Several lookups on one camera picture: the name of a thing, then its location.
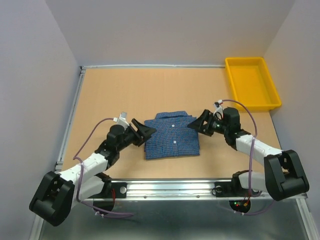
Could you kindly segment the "yellow plastic bin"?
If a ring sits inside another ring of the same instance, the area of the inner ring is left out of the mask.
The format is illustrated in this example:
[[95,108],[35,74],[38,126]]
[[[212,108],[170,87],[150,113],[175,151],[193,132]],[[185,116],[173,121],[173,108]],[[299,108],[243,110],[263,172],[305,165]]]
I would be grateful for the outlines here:
[[269,112],[282,101],[263,57],[227,57],[225,70],[235,101],[252,112]]

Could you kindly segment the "aluminium front rail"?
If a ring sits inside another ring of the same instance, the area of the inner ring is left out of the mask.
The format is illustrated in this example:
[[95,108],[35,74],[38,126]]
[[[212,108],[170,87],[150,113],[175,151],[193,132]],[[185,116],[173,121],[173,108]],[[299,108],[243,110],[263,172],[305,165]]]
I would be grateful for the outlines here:
[[102,181],[94,176],[81,184],[78,198],[111,200],[100,198],[106,183],[126,182],[126,198],[119,201],[184,201],[184,200],[242,200],[248,197],[216,197],[211,191],[215,182],[231,182],[230,178],[192,178],[192,179],[107,179]]

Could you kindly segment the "aluminium left side rail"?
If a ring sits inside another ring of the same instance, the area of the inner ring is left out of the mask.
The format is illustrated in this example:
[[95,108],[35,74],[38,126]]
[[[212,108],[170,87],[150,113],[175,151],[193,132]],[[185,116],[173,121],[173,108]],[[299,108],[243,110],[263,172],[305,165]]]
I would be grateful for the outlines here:
[[81,89],[82,89],[82,85],[83,85],[85,74],[86,74],[86,70],[80,68],[79,78],[78,78],[78,81],[77,81],[75,94],[74,94],[74,97],[72,99],[72,105],[71,105],[71,109],[70,109],[70,112],[69,112],[68,120],[67,120],[67,123],[66,123],[66,127],[65,127],[65,131],[64,131],[62,143],[61,143],[60,150],[59,150],[59,153],[58,153],[58,156],[57,156],[57,160],[56,160],[55,165],[54,165],[54,170],[53,171],[56,174],[59,173],[62,170],[62,167],[63,167],[65,154],[66,154],[66,149],[67,149],[67,146],[68,146],[68,142],[69,142],[69,138],[70,138],[70,134],[71,134],[71,129],[72,129],[72,125],[73,125],[73,121],[74,121],[74,117],[75,117],[75,113],[76,113],[76,109],[77,109],[77,104],[78,104],[78,101],[79,101],[79,97],[80,97],[80,93],[81,93]]

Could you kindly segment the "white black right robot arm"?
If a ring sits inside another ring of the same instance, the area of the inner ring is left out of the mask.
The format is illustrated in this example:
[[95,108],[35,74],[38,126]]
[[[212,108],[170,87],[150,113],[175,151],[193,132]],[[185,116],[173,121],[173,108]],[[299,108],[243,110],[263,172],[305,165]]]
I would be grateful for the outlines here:
[[218,133],[234,150],[246,154],[250,160],[260,163],[263,173],[242,171],[234,174],[230,182],[231,192],[242,195],[249,189],[268,193],[273,200],[281,200],[305,194],[310,184],[299,155],[294,150],[281,150],[271,147],[242,129],[240,114],[236,108],[227,107],[211,112],[208,109],[188,128],[206,136]]

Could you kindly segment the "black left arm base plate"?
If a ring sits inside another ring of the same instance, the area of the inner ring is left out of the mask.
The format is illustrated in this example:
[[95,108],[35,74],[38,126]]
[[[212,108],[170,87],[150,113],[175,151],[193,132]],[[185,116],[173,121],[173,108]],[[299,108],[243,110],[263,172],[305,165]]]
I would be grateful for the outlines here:
[[127,197],[127,185],[124,181],[105,183],[99,196],[103,199],[125,199]]

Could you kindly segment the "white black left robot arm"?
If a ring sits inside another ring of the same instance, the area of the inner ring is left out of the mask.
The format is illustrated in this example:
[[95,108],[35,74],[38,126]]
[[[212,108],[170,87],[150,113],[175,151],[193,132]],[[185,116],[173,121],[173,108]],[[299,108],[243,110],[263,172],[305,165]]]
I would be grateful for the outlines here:
[[84,204],[103,218],[127,218],[130,213],[112,212],[89,204],[90,197],[114,198],[116,192],[111,178],[104,172],[111,168],[120,157],[120,152],[130,145],[141,146],[156,132],[132,119],[127,123],[123,117],[114,118],[106,139],[85,160],[78,154],[78,164],[59,173],[46,173],[30,203],[29,210],[56,227],[60,225],[77,204]]

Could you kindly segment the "blue checked long sleeve shirt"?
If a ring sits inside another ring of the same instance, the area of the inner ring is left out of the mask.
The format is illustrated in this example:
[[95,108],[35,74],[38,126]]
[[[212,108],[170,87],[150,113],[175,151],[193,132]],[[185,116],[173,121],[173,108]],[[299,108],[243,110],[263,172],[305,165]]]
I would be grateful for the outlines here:
[[188,127],[197,118],[186,111],[160,112],[144,125],[156,129],[145,142],[145,159],[190,157],[200,155],[198,132]]

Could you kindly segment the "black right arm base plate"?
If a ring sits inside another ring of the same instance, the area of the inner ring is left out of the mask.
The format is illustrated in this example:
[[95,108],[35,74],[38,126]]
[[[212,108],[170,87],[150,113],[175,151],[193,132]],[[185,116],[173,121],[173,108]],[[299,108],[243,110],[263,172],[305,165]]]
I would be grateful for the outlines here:
[[249,191],[246,188],[242,188],[239,183],[232,183],[231,181],[219,181],[215,182],[211,194],[217,198],[227,197],[248,197]]

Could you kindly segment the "aluminium rail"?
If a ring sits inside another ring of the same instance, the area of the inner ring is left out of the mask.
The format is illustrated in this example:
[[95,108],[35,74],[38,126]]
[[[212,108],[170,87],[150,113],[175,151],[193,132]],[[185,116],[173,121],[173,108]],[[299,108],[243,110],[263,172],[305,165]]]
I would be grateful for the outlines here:
[[81,66],[81,70],[88,69],[163,69],[163,68],[225,68],[224,64],[107,64]]
[[61,143],[60,150],[59,150],[59,153],[58,153],[58,156],[57,156],[57,160],[56,160],[55,165],[54,165],[54,170],[53,171],[56,174],[59,173],[62,170],[62,167],[63,167],[65,154],[66,154],[66,149],[67,149],[67,146],[68,146],[68,142],[69,142],[69,138],[70,138],[70,134],[71,134],[71,129],[72,129],[72,125],[73,125],[73,121],[74,121],[74,117],[75,117],[75,113],[76,113],[76,109],[77,109],[77,104],[78,104],[78,101],[79,101],[79,97],[80,97],[80,93],[81,93],[81,89],[82,89],[82,85],[83,85],[85,74],[86,74],[86,70],[80,68],[79,78],[78,78],[78,81],[77,81],[75,94],[74,94],[74,97],[72,99],[72,105],[71,105],[71,109],[70,109],[70,112],[69,112],[68,120],[67,120],[67,123],[66,123],[66,127],[65,127],[65,131],[64,131],[62,143]]
[[106,183],[126,182],[126,198],[119,201],[184,201],[184,200],[242,200],[248,197],[216,197],[211,191],[215,182],[231,182],[230,178],[192,178],[192,179],[107,179],[102,181],[94,176],[81,184],[78,198],[111,200],[100,198]]

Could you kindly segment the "aluminium back rail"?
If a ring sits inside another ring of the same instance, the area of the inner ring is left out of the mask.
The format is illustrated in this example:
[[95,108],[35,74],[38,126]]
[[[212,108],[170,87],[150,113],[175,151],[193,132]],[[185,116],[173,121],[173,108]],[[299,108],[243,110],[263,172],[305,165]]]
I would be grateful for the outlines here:
[[88,69],[163,69],[163,68],[225,68],[224,64],[107,64],[81,66],[81,70]]

